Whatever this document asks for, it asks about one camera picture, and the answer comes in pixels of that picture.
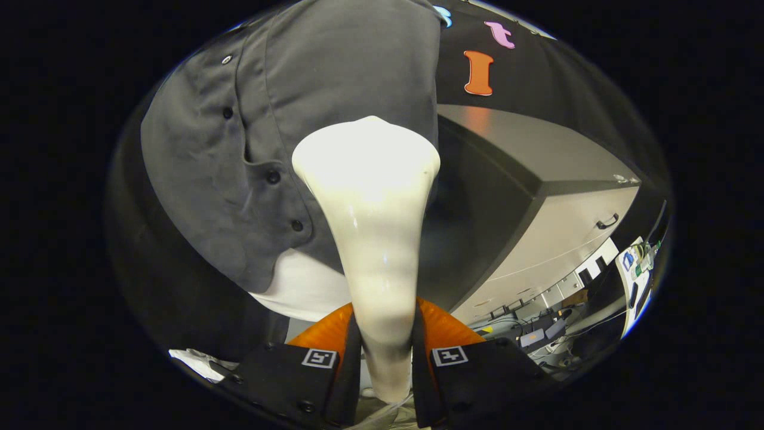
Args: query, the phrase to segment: drawer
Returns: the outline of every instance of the drawer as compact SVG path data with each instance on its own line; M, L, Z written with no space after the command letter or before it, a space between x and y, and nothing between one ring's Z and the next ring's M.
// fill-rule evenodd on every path
M614 231L629 210L637 190L638 187L628 187L547 197L523 237L488 281L556 259L603 233ZM598 221L612 223L614 213L618 213L619 220L613 226L605 230L597 228Z
M563 297L567 288L578 282L575 276L570 274L609 236L607 231L601 230L598 237L557 258L486 281L452 312L453 316L465 324L471 324L484 318L490 311L501 305L511 305L520 299L528 301L535 298L551 287L557 287L558 282L567 276L567 280L563 282L566 289L559 288L559 294Z
M569 275L560 280L560 282L557 282L557 288L559 288L563 298L572 296L575 294L575 292L583 287L584 286L581 285L581 280L578 279L575 272L571 272Z

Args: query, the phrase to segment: orange sticker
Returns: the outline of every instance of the orange sticker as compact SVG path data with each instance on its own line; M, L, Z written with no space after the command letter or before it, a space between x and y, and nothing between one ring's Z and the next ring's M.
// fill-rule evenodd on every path
M465 57L470 59L470 81L465 85L465 91L478 96L490 96L494 91L488 85L488 68L494 62L490 55L466 50Z

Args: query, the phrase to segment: person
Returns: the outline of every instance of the person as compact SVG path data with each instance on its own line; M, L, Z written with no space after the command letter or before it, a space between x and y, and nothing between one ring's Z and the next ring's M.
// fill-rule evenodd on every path
M318 321L347 304L337 246L292 153L309 133L366 116L438 148L445 26L425 0L302 0L186 58L141 123L147 176L168 217L276 313Z

